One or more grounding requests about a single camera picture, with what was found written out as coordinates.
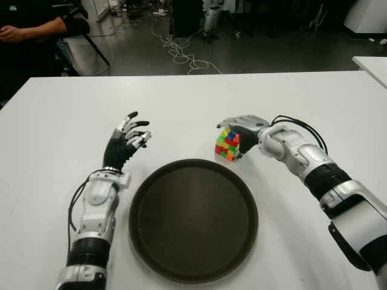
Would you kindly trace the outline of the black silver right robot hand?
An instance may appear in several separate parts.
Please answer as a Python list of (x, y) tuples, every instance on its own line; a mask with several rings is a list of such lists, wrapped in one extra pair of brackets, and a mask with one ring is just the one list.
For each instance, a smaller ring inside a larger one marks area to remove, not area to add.
[(263, 118), (255, 115), (242, 115), (227, 118), (218, 123), (216, 128), (229, 128), (239, 135), (239, 149), (235, 152), (235, 159), (238, 159), (259, 143), (261, 131), (269, 126), (269, 122)]

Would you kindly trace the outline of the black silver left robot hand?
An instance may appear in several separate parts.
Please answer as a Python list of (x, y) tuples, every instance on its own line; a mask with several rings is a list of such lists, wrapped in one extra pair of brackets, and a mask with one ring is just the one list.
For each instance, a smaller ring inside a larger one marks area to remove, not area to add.
[(137, 130), (138, 127), (148, 126), (148, 121), (134, 121), (138, 112), (134, 111), (124, 117), (115, 127), (106, 145), (103, 156), (103, 168), (122, 171), (125, 163), (133, 157), (141, 147), (151, 138), (149, 131)]

